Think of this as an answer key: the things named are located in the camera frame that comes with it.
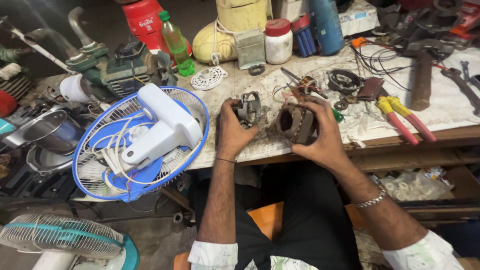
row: wooden hammer handle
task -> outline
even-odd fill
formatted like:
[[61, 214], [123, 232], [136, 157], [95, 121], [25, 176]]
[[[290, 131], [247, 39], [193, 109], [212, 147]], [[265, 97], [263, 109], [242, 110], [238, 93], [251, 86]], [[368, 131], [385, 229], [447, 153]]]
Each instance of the wooden hammer handle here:
[[432, 94], [432, 56], [426, 51], [417, 54], [417, 66], [412, 88], [410, 107], [412, 110], [421, 111], [430, 106]]

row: plastic bag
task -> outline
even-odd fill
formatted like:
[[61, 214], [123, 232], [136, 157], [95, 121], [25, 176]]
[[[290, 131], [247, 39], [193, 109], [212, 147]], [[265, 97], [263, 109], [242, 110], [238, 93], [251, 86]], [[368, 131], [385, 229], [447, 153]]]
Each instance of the plastic bag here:
[[388, 176], [380, 182], [390, 197], [397, 201], [435, 200], [451, 189], [445, 183], [430, 180], [418, 172], [403, 172], [396, 179]]

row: orange tag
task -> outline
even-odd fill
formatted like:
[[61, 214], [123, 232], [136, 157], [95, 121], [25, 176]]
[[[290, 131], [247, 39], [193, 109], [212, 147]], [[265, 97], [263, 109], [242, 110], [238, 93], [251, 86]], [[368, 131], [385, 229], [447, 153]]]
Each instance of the orange tag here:
[[367, 42], [364, 42], [364, 41], [367, 41], [364, 37], [359, 37], [357, 39], [354, 39], [352, 40], [352, 46], [358, 49], [359, 47], [365, 46], [367, 44]]

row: black pants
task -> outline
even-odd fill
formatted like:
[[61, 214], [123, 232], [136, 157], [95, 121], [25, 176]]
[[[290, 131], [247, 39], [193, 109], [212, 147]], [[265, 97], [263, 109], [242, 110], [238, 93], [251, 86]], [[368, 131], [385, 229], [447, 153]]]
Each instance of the black pants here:
[[[193, 207], [200, 227], [208, 181], [195, 189]], [[257, 202], [284, 201], [282, 232], [275, 242], [258, 228], [245, 209]], [[350, 219], [332, 174], [310, 161], [268, 165], [262, 190], [235, 185], [236, 239], [239, 248], [235, 270], [253, 259], [259, 270], [270, 269], [270, 256], [302, 260], [320, 270], [361, 269]]]

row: green bottle cap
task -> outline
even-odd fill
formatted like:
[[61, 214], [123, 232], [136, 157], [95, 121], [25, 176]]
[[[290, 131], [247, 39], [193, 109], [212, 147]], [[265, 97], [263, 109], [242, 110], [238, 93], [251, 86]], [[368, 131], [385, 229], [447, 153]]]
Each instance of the green bottle cap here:
[[168, 21], [168, 20], [170, 19], [170, 14], [169, 14], [168, 11], [166, 11], [166, 10], [160, 12], [160, 13], [158, 14], [158, 16], [160, 17], [160, 20], [161, 20], [162, 22]]

